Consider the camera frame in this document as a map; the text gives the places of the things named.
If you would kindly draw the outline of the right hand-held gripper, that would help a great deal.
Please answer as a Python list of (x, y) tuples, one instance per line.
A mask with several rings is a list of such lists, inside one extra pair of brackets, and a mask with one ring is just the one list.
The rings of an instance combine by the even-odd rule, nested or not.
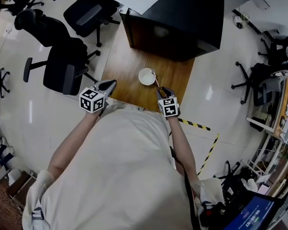
[(162, 87), (156, 90), (158, 99), (159, 111), (164, 117), (173, 117), (180, 115), (179, 103), (177, 97), (172, 89)]

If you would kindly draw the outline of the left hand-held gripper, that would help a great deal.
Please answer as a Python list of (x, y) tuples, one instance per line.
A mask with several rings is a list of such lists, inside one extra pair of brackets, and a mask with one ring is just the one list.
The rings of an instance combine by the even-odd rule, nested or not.
[(116, 86), (116, 80), (101, 80), (91, 87), (86, 87), (79, 94), (79, 107), (91, 114), (104, 109)]

